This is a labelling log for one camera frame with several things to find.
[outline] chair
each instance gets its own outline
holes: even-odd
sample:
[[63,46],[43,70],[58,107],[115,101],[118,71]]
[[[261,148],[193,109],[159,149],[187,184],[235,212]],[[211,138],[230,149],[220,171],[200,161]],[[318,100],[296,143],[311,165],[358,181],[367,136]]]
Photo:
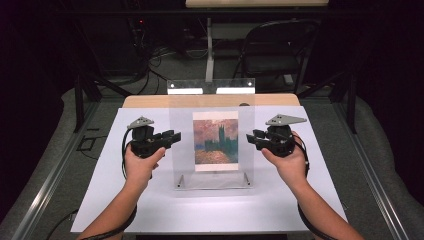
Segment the chair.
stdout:
[[318,31],[312,20],[273,21],[252,29],[244,40],[241,55],[233,74],[241,65],[241,77],[269,77],[296,74],[294,93],[301,80],[308,47]]

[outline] gray carpet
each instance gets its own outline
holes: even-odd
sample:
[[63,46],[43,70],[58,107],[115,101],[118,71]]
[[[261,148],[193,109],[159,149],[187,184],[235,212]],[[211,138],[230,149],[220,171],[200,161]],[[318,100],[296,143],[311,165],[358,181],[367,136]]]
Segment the gray carpet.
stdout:
[[[170,79],[203,79],[205,76],[205,59],[188,59],[177,55],[164,56],[159,67],[154,69]],[[216,78],[230,78],[235,66],[234,60],[217,60],[215,65]],[[145,79],[124,85],[123,88],[136,94],[145,83]],[[165,94],[166,82],[150,75],[148,86],[142,94]],[[111,127],[117,109],[122,106],[123,98],[117,96],[110,89],[101,88],[103,100],[96,105],[96,112],[89,124],[79,136],[82,139],[95,139],[90,151],[76,151],[73,149],[67,160],[67,168],[61,177],[57,188],[34,228],[30,239],[45,239],[47,234],[64,216],[77,209],[84,197],[91,174],[99,157],[105,137]],[[24,189],[15,206],[9,212],[0,226],[0,238],[11,239],[30,208],[36,194],[42,187],[50,170],[54,168],[61,153],[69,140],[76,135],[72,133],[75,126],[75,106],[73,91],[63,96],[65,110],[55,135],[40,160],[30,182]],[[349,134],[337,116],[333,104],[326,98],[311,98],[302,100],[311,120],[312,127],[320,144],[331,177],[341,201],[346,206],[346,215],[349,222],[364,235],[365,239],[393,239],[386,221],[380,211],[373,193],[358,164],[358,153],[349,140]],[[423,207],[416,203],[407,193],[402,182],[394,172],[393,156],[387,143],[384,132],[372,115],[372,111],[362,101],[357,105],[358,137],[376,169],[382,185],[392,199],[398,211],[409,239],[424,239]],[[64,221],[53,233],[51,239],[74,239],[76,236],[69,233],[71,221]],[[308,234],[290,234],[289,239],[310,239]]]

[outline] painting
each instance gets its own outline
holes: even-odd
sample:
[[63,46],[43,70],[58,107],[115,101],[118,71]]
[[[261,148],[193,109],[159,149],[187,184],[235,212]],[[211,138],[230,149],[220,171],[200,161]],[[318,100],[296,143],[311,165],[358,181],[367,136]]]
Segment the painting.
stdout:
[[194,112],[195,171],[238,170],[238,112]]

